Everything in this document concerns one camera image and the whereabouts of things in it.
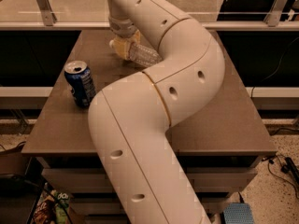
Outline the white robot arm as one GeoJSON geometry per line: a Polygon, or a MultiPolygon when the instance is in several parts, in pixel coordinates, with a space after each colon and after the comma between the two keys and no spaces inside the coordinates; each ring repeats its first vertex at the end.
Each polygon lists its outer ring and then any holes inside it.
{"type": "Polygon", "coordinates": [[[220,45],[165,0],[107,1],[113,32],[132,24],[162,57],[93,98],[89,129],[108,178],[131,224],[210,224],[165,133],[220,89],[220,45]]]}

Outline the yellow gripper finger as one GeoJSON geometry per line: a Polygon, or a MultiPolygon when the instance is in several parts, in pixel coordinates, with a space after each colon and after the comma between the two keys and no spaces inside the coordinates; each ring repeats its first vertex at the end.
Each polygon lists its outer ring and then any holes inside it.
{"type": "Polygon", "coordinates": [[[122,38],[116,35],[110,42],[109,46],[114,49],[115,53],[122,59],[129,61],[130,60],[130,48],[133,44],[140,43],[140,31],[137,30],[131,37],[122,38]]]}

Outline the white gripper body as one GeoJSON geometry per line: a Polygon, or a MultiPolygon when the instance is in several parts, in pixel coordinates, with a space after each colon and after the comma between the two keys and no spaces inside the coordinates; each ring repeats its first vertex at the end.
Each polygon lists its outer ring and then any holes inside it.
{"type": "Polygon", "coordinates": [[[110,30],[121,38],[130,38],[137,31],[134,23],[127,17],[108,17],[110,30]]]}

